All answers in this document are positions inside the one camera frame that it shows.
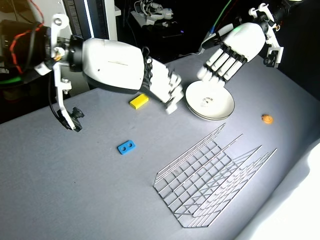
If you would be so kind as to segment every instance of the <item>gray panel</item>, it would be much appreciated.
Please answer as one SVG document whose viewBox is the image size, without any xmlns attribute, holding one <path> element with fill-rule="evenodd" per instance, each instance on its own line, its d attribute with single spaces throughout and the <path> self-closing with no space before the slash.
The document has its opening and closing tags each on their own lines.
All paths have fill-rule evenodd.
<svg viewBox="0 0 320 240">
<path fill-rule="evenodd" d="M 188 84 L 213 51 L 169 65 Z M 86 115 L 79 133 L 48 107 L 0 125 L 0 239 L 233 239 L 315 139 L 320 102 L 260 57 L 227 88 L 235 110 L 224 121 L 199 119 L 183 101 L 171 115 L 152 99 L 134 110 L 134 96 L 94 89 L 66 101 Z M 273 125 L 261 121 L 263 113 Z M 262 152 L 278 151 L 211 227 L 183 229 L 153 189 L 154 177 L 223 122 L 220 145 L 244 134 L 229 154 L 260 144 Z M 127 140 L 137 147 L 120 155 Z"/>
</svg>

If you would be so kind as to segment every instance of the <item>white plate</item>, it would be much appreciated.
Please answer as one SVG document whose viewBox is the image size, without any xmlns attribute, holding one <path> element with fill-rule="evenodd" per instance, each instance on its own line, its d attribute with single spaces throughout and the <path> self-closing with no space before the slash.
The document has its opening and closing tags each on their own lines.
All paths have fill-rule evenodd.
<svg viewBox="0 0 320 240">
<path fill-rule="evenodd" d="M 235 101 L 224 87 L 213 87 L 208 82 L 195 81 L 185 92 L 190 110 L 206 120 L 221 120 L 232 114 Z"/>
</svg>

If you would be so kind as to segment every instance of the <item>wire rack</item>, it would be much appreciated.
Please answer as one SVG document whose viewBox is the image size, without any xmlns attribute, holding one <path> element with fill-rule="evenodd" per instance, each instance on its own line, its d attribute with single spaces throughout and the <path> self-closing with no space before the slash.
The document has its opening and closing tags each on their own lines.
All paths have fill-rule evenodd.
<svg viewBox="0 0 320 240">
<path fill-rule="evenodd" d="M 209 227 L 277 150 L 252 160 L 260 145 L 232 159 L 225 150 L 242 134 L 221 148 L 214 139 L 224 126 L 176 158 L 155 177 L 154 188 L 184 228 Z"/>
</svg>

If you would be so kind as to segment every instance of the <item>yellow sponge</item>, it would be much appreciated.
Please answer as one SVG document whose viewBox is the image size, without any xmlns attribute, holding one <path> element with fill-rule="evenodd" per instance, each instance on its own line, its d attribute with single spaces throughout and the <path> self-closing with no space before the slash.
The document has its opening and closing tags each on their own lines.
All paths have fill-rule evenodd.
<svg viewBox="0 0 320 240">
<path fill-rule="evenodd" d="M 140 108 L 143 104 L 145 104 L 146 102 L 149 101 L 149 98 L 147 95 L 145 94 L 140 94 L 139 96 L 137 96 L 135 99 L 133 99 L 130 102 L 130 105 L 134 108 L 134 109 L 138 109 Z"/>
</svg>

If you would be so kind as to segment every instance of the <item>tabletop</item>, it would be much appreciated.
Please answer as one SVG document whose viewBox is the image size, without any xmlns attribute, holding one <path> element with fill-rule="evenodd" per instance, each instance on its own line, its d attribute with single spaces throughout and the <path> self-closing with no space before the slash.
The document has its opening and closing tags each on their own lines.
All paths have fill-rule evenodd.
<svg viewBox="0 0 320 240">
<path fill-rule="evenodd" d="M 170 62 L 183 79 L 216 48 Z M 81 109 L 80 132 L 66 130 L 45 107 L 0 125 L 0 239 L 229 240 L 248 223 L 319 130 L 320 102 L 256 57 L 226 85 L 235 101 L 230 117 L 205 121 L 183 99 L 167 115 L 151 99 L 94 89 L 65 101 Z M 271 114 L 274 123 L 262 122 Z M 220 145 L 243 137 L 231 155 L 263 145 L 278 151 L 208 228 L 185 229 L 153 188 L 156 173 L 226 123 Z M 120 155 L 117 146 L 136 148 Z"/>
</svg>

